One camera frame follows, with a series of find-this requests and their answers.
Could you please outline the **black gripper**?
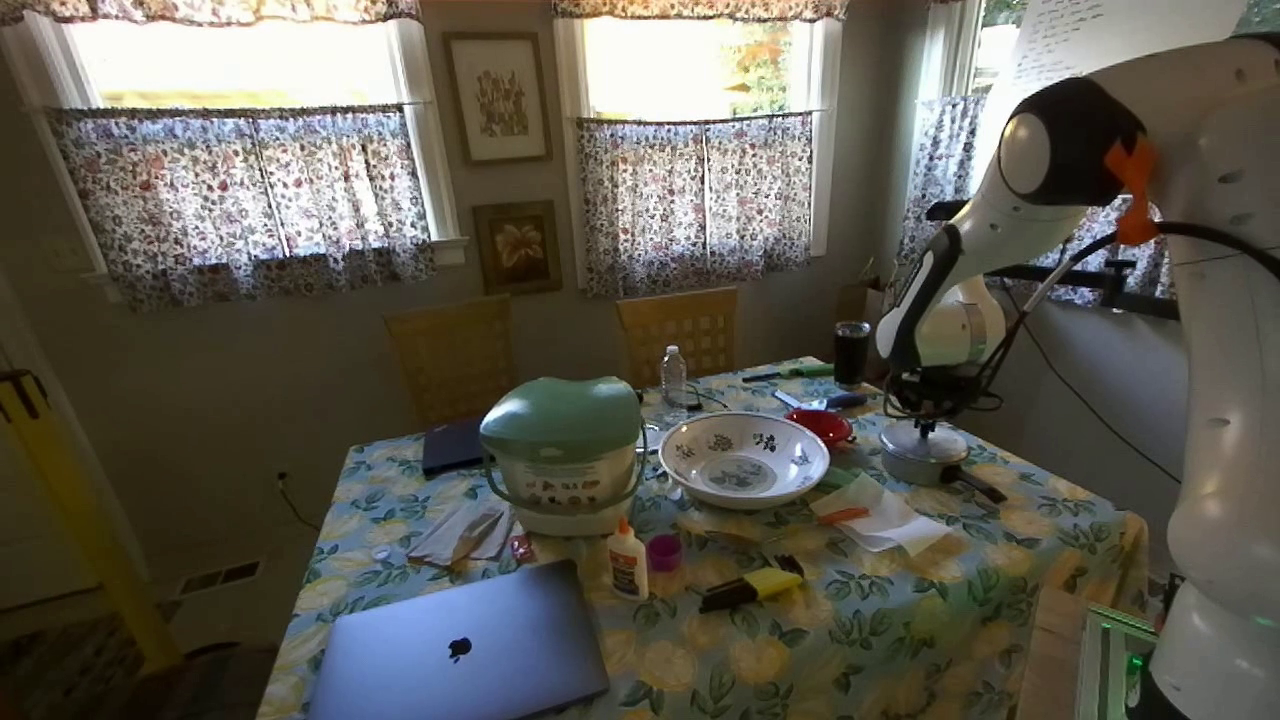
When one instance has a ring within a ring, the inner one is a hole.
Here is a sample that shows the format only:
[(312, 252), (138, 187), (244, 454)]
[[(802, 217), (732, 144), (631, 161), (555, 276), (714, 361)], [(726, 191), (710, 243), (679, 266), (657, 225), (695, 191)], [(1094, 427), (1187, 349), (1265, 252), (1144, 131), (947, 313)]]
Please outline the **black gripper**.
[(891, 370), (890, 374), (890, 414), (913, 421), (916, 427), (934, 427), (968, 409), (993, 400), (993, 388), (980, 370)]

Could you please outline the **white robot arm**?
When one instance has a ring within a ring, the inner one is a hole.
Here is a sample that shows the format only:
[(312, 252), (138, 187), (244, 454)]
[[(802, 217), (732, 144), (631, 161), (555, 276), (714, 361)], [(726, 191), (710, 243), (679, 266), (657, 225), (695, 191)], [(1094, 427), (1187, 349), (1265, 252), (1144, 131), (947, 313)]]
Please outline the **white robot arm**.
[(984, 281), (1094, 208), (1167, 252), (1186, 357), (1178, 597), (1147, 676), (1186, 720), (1280, 720), (1280, 43), (1267, 34), (1130, 55), (1009, 110), (975, 191), (879, 316), (890, 393), (929, 415), (1009, 335)]

